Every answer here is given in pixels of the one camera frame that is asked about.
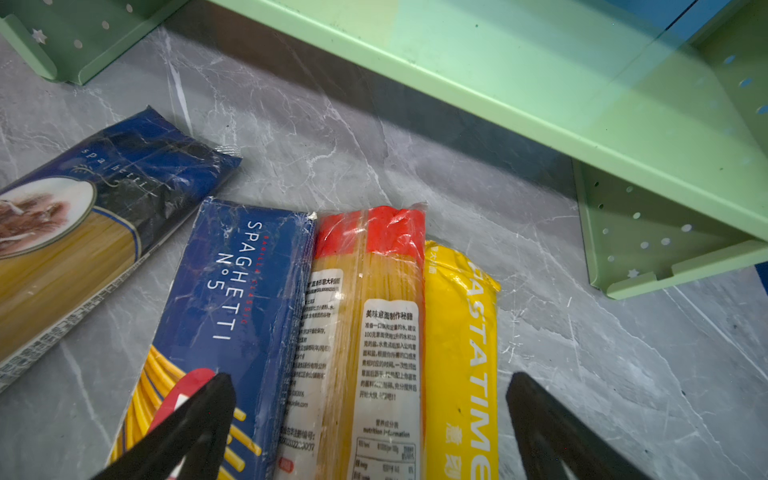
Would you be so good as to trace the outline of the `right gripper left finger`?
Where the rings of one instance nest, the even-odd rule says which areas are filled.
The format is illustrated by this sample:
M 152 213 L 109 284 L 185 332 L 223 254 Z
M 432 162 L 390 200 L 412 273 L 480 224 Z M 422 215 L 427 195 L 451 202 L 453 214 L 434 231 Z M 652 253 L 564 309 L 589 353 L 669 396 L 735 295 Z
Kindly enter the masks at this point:
M 190 400 L 97 479 L 216 479 L 224 459 L 236 392 L 231 377 L 216 374 Z

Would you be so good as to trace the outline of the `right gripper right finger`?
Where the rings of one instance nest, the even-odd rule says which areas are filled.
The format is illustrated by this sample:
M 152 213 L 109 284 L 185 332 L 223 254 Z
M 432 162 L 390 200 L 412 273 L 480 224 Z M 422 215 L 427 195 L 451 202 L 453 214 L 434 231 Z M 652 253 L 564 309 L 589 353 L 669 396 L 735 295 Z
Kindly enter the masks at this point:
M 506 402 L 528 479 L 646 479 L 525 372 L 512 375 Z

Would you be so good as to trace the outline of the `blue Barilla spaghetti box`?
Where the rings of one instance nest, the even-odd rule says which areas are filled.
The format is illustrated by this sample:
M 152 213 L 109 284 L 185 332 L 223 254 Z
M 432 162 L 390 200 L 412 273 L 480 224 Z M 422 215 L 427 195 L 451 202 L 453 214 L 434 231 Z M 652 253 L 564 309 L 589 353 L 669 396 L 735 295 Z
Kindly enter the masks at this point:
M 112 461 L 222 373 L 236 403 L 217 475 L 273 475 L 316 221 L 313 213 L 203 201 Z

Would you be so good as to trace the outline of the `yellow pasta bag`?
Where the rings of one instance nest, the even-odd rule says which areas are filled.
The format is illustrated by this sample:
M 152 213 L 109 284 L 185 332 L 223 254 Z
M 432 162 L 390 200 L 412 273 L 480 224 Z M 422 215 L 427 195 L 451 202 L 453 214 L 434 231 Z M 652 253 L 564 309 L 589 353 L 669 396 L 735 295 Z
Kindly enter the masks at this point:
M 463 253 L 426 244 L 426 476 L 499 476 L 497 296 Z

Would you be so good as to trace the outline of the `green metal two-tier shelf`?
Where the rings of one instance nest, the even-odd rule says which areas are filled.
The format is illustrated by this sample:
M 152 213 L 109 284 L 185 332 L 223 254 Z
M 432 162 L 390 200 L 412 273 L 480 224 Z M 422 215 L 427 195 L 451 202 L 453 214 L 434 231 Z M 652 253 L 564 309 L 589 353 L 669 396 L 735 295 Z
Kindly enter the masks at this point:
M 767 259 L 767 5 L 683 39 L 600 1 L 5 1 L 7 179 L 153 106 L 230 199 L 478 200 L 612 299 Z

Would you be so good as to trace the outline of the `red-ended clear spaghetti bag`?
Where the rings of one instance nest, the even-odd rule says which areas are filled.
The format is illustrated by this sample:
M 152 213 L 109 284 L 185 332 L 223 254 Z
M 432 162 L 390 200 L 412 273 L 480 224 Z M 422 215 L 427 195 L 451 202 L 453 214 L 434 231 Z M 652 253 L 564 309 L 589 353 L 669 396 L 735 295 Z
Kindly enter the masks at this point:
M 419 479 L 426 208 L 324 217 L 316 237 L 278 479 Z

